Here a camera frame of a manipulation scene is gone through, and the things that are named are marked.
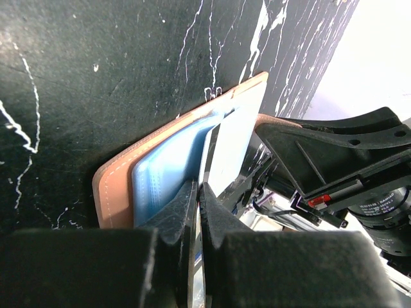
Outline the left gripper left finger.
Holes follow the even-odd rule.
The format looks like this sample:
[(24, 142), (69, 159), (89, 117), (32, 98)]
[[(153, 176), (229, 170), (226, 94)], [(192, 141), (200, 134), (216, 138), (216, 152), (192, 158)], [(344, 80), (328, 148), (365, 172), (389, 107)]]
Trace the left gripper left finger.
[(1, 238), (2, 307), (191, 307), (197, 189), (134, 229), (28, 229)]

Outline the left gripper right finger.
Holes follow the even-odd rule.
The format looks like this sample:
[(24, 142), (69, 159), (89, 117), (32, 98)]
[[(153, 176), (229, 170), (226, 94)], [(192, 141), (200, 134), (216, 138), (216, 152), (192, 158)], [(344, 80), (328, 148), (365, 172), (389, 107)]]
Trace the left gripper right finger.
[(359, 232), (257, 232), (199, 191), (207, 307), (400, 307)]

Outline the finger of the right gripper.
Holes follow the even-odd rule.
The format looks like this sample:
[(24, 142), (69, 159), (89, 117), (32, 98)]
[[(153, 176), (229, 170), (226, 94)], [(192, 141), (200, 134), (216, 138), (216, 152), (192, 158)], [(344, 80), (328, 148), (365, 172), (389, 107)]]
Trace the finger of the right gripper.
[(256, 133), (303, 197), (332, 193), (365, 167), (365, 157), (357, 150), (299, 135), (298, 130), (266, 123)]
[(332, 121), (294, 120), (300, 127), (279, 129), (279, 144), (289, 146), (298, 140), (354, 150), (409, 150), (410, 128), (388, 107)]

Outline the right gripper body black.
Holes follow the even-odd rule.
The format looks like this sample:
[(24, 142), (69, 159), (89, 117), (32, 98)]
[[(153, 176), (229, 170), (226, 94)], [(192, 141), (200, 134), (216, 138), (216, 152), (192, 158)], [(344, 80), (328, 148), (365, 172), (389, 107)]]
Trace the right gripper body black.
[(325, 221), (346, 228), (354, 216), (368, 233), (388, 266), (410, 275), (410, 157), (405, 157), (369, 177), (357, 178), (353, 187), (305, 200), (273, 157), (235, 180), (221, 195), (223, 205), (237, 212), (259, 201), (266, 192), (291, 202), (302, 218), (318, 226)]

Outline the white card black stripe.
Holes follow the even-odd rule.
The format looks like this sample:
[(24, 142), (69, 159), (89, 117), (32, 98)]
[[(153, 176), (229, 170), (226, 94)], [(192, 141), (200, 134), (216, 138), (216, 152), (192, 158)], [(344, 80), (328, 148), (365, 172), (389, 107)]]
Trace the white card black stripe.
[(255, 122), (256, 114), (233, 110), (207, 132), (198, 179), (200, 186), (208, 184), (216, 197), (237, 179)]

